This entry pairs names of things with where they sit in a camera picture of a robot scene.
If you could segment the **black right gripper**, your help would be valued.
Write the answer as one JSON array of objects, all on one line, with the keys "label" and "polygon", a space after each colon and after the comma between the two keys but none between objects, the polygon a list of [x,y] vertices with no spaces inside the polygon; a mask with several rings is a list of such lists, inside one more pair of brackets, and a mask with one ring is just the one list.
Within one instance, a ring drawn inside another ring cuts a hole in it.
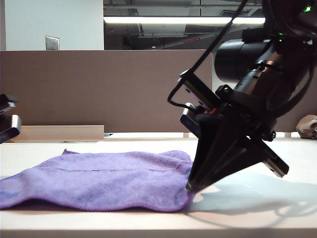
[{"label": "black right gripper", "polygon": [[188,191],[203,190],[260,162],[279,177],[288,173],[288,165],[265,144],[274,140],[273,127],[279,117],[269,109],[265,96],[246,94],[228,85],[213,92],[190,70],[180,74],[177,86],[185,86],[198,101],[197,106],[183,104],[180,118],[199,139]]}]

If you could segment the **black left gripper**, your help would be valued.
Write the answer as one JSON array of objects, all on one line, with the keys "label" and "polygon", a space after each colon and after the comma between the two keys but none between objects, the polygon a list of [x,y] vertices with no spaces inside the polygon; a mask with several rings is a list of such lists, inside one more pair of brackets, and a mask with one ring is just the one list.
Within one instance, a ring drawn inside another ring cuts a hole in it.
[{"label": "black left gripper", "polygon": [[18,99],[14,96],[1,94],[0,95],[0,114],[3,114],[16,107]]}]

